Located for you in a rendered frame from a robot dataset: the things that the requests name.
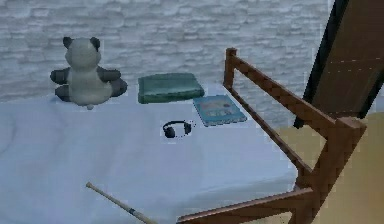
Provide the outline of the blue picture book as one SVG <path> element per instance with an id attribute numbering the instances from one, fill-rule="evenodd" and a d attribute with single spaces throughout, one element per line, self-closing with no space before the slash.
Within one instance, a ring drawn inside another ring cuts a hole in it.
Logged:
<path id="1" fill-rule="evenodd" d="M 205 127 L 244 122 L 247 117 L 228 95 L 205 96 L 193 99 Z"/>

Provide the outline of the black headphones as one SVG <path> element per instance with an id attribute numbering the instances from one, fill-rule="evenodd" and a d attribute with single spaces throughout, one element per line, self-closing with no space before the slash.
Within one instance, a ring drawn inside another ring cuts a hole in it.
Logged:
<path id="1" fill-rule="evenodd" d="M 164 136 L 166 138 L 171 139 L 171 138 L 177 137 L 176 131 L 173 128 L 173 125 L 176 125 L 176 124 L 182 124 L 183 125 L 184 133 L 182 134 L 182 137 L 187 136 L 191 133 L 192 125 L 190 123 L 188 123 L 184 120 L 169 121 L 169 122 L 165 123 L 162 127 L 163 132 L 164 132 Z"/>

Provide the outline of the green folded cloth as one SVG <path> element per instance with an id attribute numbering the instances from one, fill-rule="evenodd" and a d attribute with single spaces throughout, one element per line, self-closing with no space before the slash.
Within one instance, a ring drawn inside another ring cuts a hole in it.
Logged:
<path id="1" fill-rule="evenodd" d="M 205 91 L 192 73 L 163 73 L 138 79 L 138 102 L 168 103 L 202 97 Z"/>

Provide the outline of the brown wooden bed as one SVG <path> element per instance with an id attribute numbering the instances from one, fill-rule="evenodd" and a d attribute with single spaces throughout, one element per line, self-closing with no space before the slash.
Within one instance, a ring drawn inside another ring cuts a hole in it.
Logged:
<path id="1" fill-rule="evenodd" d="M 242 73 L 325 139 L 307 165 L 234 90 Z M 311 224 L 365 127 L 331 118 L 228 49 L 226 94 L 243 123 L 205 127 L 189 101 L 140 104 L 133 94 L 92 111 L 54 96 L 0 104 L 0 224 L 139 224 L 87 188 L 105 193 L 158 224 L 240 224 L 290 213 Z M 166 138 L 163 125 L 192 125 Z"/>

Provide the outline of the black and white panda plush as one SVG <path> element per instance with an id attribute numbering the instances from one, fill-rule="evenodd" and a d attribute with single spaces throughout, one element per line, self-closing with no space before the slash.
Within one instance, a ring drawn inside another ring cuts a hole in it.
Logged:
<path id="1" fill-rule="evenodd" d="M 50 74 L 50 79 L 58 84 L 54 93 L 60 100 L 92 110 L 95 105 L 126 92 L 128 84 L 121 72 L 99 65 L 101 43 L 98 38 L 65 36 L 63 45 L 67 49 L 65 59 L 69 66 Z"/>

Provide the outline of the wooden baseball bat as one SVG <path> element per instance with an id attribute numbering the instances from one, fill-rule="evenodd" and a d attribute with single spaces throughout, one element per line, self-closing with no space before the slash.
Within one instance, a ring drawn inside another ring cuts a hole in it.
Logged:
<path id="1" fill-rule="evenodd" d="M 144 214 L 140 213 L 139 211 L 135 210 L 134 208 L 128 206 L 127 204 L 124 204 L 123 202 L 119 201 L 118 199 L 112 197 L 111 195 L 105 193 L 98 187 L 94 186 L 91 182 L 87 182 L 85 185 L 87 188 L 92 189 L 93 191 L 97 192 L 98 194 L 105 197 L 107 200 L 111 201 L 115 205 L 119 206 L 132 216 L 134 216 L 136 219 L 142 221 L 144 224 L 158 224 L 156 221 L 150 219 L 149 217 L 145 216 Z"/>

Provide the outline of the brown room door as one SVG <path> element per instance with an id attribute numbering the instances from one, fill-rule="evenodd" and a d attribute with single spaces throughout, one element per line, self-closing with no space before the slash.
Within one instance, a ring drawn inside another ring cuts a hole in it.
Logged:
<path id="1" fill-rule="evenodd" d="M 334 0 L 303 99 L 364 118 L 384 84 L 384 0 Z"/>

